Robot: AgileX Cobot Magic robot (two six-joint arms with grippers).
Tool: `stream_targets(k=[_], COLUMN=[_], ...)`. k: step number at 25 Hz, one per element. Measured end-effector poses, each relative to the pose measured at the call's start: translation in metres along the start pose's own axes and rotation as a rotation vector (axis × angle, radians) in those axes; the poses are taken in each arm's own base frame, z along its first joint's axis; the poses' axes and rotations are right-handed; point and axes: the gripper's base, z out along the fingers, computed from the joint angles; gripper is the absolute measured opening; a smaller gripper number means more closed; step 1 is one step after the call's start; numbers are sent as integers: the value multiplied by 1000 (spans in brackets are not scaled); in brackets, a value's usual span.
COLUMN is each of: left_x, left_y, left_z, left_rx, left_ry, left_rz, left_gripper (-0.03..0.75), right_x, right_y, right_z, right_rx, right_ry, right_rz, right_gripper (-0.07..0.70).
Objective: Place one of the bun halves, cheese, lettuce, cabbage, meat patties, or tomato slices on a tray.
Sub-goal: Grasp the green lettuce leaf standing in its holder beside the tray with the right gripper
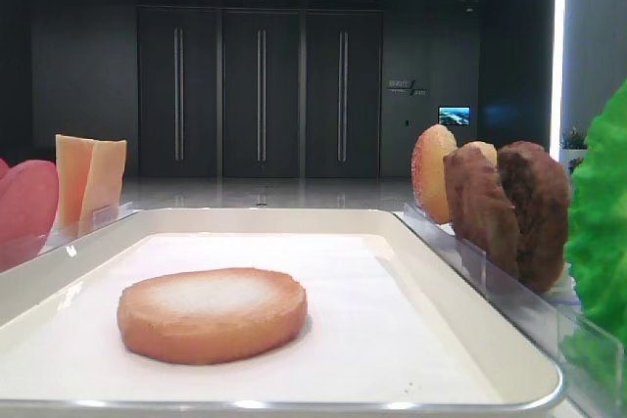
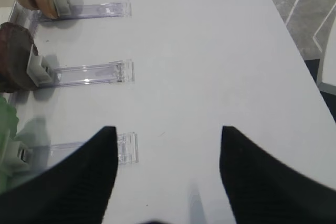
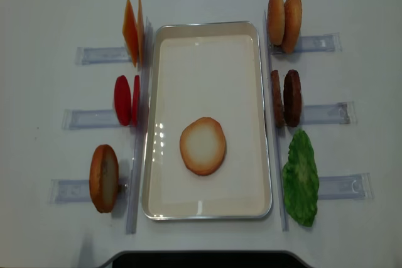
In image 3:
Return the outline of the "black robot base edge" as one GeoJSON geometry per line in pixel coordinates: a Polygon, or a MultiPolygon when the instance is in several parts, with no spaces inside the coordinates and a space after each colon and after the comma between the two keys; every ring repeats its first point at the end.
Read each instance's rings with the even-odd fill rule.
{"type": "Polygon", "coordinates": [[[270,252],[138,252],[120,255],[113,267],[305,267],[296,257],[270,252]]]}

